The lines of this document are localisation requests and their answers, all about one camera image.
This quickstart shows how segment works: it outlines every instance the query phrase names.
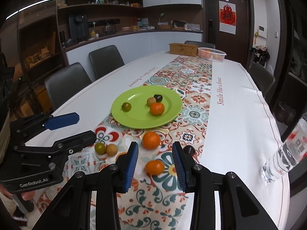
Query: white plastic basket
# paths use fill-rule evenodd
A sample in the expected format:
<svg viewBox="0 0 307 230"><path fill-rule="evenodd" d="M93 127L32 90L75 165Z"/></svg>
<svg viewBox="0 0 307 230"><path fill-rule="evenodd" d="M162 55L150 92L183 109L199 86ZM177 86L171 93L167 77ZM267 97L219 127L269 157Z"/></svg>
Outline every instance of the white plastic basket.
<svg viewBox="0 0 307 230"><path fill-rule="evenodd" d="M205 59L205 60L223 62L225 55L227 55L227 54L220 51L220 50L216 50L216 49L212 49L212 48L206 48L206 47L199 47L198 48L198 55L199 55L199 57L201 57L202 59Z"/></svg>

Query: dark brown door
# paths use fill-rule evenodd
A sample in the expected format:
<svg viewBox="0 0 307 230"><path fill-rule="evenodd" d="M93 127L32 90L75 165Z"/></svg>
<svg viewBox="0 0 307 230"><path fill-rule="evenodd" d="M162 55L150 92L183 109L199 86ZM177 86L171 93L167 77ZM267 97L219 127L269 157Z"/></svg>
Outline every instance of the dark brown door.
<svg viewBox="0 0 307 230"><path fill-rule="evenodd" d="M229 0L235 4L236 28L235 34L220 31L219 1L205 0L207 42L215 44L215 48L227 54L225 59L236 61L246 66L250 42L250 18L248 17L247 0Z"/></svg>

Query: door handle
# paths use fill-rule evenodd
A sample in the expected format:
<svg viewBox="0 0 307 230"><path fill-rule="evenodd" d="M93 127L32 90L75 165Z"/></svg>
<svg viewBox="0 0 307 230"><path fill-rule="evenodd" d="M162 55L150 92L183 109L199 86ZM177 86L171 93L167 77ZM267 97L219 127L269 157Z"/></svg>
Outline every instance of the door handle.
<svg viewBox="0 0 307 230"><path fill-rule="evenodd" d="M214 44L213 21L208 21L208 43Z"/></svg>

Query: hanging decoration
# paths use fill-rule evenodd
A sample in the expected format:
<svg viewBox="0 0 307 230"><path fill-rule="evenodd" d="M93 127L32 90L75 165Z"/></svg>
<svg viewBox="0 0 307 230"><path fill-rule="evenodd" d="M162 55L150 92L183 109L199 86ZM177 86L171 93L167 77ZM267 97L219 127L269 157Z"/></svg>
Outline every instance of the hanging decoration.
<svg viewBox="0 0 307 230"><path fill-rule="evenodd" d="M220 31L235 34L236 11L235 4L219 1L220 5Z"/></svg>

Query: table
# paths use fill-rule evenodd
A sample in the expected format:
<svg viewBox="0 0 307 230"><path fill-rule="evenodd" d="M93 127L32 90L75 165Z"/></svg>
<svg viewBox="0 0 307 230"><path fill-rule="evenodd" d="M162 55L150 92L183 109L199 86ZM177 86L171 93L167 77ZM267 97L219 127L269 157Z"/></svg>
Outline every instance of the table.
<svg viewBox="0 0 307 230"><path fill-rule="evenodd" d="M182 64L184 71L178 73ZM199 72L196 67L204 70L205 77L197 75ZM178 74L183 76L171 79ZM122 92L144 83L167 83L166 86L175 89L182 96L185 108L175 122L157 130L163 144L156 152L148 153L140 146L138 165L160 158L168 164L168 175L164 178L149 177L137 166L132 188L127 194L118 195L122 229L189 229L193 194L184 194L179 190L176 178L174 180L176 174L171 166L172 160L167 152L171 143L176 140L182 145L192 144L197 150L197 161L212 172L237 173L278 228L284 229L290 199L288 176L269 185L265 185L260 177L262 164L281 144L277 125L250 75L236 62L225 60L211 64L199 58L177 56L168 52L140 58L95 81L53 114L56 116L77 112L80 115L78 124L55 131L46 130L27 145L51 146L58 139L95 129L100 141L116 143L119 145L119 154L124 152L130 141L139 138L140 143L144 130L128 129L118 124L109 115L110 108L114 99ZM193 90L197 93L192 98ZM95 155L93 148L85 148L82 154L70 156L64 169L64 177L67 180L77 170L85 173L98 172L108 163L114 162L115 158L105 159ZM40 212L65 182L36 192L34 201L37 207L28 215L30 225L35 223ZM92 216L95 215L95 200L96 194L93 193ZM215 200L216 229L220 229L217 194ZM95 229L94 217L91 217L91 229Z"/></svg>

